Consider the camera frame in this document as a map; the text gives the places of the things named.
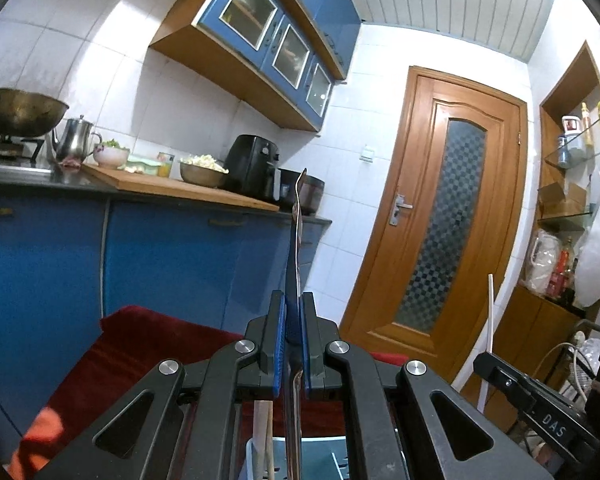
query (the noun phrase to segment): red cloth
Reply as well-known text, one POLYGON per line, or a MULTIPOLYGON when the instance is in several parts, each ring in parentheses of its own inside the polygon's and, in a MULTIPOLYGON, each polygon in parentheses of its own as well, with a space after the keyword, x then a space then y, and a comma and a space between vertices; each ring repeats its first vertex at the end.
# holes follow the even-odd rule
MULTIPOLYGON (((126 306, 100 322, 102 334, 65 377, 40 411, 13 454, 9 473, 16 480, 33 477, 49 460, 87 428, 129 388, 165 358, 183 363, 209 359, 223 346, 242 338, 126 306)), ((381 361, 402 365, 397 354, 373 354, 381 361)), ((245 405, 242 434, 253 426, 252 404, 245 405)), ((283 435, 282 405, 274 404, 274 434, 283 435)), ((344 434, 342 407, 337 402, 302 404, 303 436, 344 434)))

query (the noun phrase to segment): metal screw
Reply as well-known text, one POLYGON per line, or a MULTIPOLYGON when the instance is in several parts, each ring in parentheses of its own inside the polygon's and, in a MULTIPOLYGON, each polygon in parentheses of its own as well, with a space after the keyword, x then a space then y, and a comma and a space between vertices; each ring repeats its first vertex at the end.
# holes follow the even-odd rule
POLYGON ((178 363, 169 359, 168 361, 162 361, 158 367, 161 374, 171 375, 178 371, 178 363))
POLYGON ((241 354, 253 352, 254 348, 256 348, 256 345, 254 345, 253 341, 249 341, 248 339, 241 339, 235 344, 235 350, 241 354))
POLYGON ((409 361, 407 363, 407 371, 411 375, 422 375, 427 371, 427 365, 422 361, 409 361))
POLYGON ((349 343, 344 341, 331 341, 329 343, 329 350, 334 354, 346 354, 349 351, 349 343))

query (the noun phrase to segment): metal bowl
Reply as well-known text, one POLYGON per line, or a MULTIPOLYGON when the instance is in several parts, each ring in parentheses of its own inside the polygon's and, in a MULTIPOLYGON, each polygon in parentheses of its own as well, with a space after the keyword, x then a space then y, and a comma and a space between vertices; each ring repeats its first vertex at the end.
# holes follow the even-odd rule
POLYGON ((0 88, 0 136, 42 136, 58 126, 68 109, 47 95, 0 88))
POLYGON ((186 162, 180 163, 180 175, 185 182, 204 187, 219 187, 226 177, 226 173, 220 173, 209 168, 200 168, 200 166, 194 166, 186 162))

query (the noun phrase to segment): light switch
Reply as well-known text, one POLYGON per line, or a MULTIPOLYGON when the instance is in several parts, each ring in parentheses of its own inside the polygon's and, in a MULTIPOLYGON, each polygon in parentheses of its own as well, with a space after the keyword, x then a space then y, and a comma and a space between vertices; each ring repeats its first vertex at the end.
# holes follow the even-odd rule
POLYGON ((373 162, 374 157, 376 156, 376 150, 371 146, 366 146, 362 148, 362 152, 360 153, 360 160, 364 160, 365 162, 373 162))

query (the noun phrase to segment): green vegetable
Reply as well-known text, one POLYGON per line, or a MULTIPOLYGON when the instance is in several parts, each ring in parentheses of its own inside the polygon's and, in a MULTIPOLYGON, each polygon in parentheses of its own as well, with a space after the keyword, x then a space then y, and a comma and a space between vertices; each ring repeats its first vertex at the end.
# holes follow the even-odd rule
POLYGON ((102 143, 103 146, 107 146, 108 148, 117 148, 119 150, 124 150, 125 148, 123 148, 122 146, 120 146, 119 142, 117 140, 111 139, 111 140, 105 140, 102 143))

